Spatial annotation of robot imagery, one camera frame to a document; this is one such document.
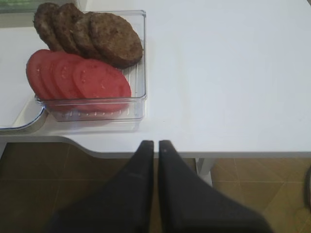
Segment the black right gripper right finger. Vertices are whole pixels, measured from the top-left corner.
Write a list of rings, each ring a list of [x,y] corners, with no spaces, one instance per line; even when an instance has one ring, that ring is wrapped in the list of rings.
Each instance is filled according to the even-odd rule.
[[[168,140],[159,142],[158,194],[165,233],[271,233],[260,214],[202,180]]]

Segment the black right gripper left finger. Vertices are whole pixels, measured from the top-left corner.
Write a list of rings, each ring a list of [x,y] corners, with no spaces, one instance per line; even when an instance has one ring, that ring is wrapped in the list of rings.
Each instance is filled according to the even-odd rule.
[[[147,233],[154,189],[154,143],[137,151],[107,184],[58,211],[48,233]]]

